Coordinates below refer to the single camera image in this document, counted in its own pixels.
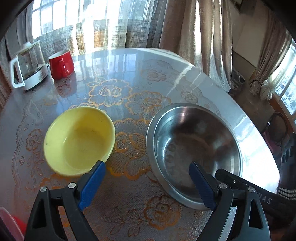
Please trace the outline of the yellow bowl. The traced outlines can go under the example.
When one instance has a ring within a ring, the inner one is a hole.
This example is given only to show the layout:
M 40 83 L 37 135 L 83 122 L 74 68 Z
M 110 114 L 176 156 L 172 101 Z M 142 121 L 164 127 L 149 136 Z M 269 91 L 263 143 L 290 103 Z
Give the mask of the yellow bowl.
M 106 162 L 115 144 L 115 127 L 102 110 L 81 106 L 59 115 L 44 138 L 44 156 L 56 173 L 81 176 L 97 161 Z

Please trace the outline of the stainless steel bowl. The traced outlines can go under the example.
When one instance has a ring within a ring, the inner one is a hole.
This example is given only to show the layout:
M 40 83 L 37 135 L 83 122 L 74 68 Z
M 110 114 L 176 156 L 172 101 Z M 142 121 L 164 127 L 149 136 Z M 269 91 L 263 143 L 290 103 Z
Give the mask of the stainless steel bowl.
M 224 169 L 241 176 L 242 155 L 226 122 L 213 112 L 189 103 L 161 109 L 147 129 L 146 151 L 152 173 L 163 189 L 180 204 L 205 210 L 189 175 L 192 162 L 214 175 Z

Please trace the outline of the red plastic bowl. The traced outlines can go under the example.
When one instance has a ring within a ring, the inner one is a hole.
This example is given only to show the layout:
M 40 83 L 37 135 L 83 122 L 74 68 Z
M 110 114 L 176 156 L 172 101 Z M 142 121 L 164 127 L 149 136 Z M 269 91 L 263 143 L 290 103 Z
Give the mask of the red plastic bowl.
M 1 235 L 8 240 L 24 240 L 27 225 L 1 207 Z

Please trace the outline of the dark wooden chair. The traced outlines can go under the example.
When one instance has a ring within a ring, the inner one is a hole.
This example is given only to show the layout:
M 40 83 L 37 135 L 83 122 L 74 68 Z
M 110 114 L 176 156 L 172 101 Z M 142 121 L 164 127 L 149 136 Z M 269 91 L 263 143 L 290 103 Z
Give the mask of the dark wooden chair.
M 279 112 L 273 113 L 261 134 L 268 144 L 274 143 L 281 146 L 288 134 L 288 124 L 284 115 Z

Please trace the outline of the glass kettle white base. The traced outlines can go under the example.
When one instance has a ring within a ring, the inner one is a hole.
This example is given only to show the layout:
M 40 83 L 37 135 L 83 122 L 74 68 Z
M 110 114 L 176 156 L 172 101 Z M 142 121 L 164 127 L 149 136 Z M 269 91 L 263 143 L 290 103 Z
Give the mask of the glass kettle white base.
M 49 74 L 49 64 L 45 63 L 40 41 L 26 42 L 9 66 L 13 88 L 23 88 L 24 91 L 41 83 Z

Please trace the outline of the red mug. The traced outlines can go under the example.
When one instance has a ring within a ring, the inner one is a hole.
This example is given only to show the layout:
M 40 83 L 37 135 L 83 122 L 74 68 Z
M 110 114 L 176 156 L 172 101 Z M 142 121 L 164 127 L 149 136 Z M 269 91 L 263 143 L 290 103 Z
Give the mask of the red mug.
M 70 50 L 59 51 L 51 55 L 49 65 L 54 80 L 66 78 L 74 72 L 74 62 Z

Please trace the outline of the beige curtain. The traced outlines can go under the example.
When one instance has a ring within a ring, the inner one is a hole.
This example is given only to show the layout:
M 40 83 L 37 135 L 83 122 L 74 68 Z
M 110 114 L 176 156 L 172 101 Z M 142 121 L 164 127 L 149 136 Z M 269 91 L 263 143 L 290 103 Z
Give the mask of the beige curtain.
M 229 92 L 232 76 L 229 1 L 167 1 L 159 47 L 178 54 Z

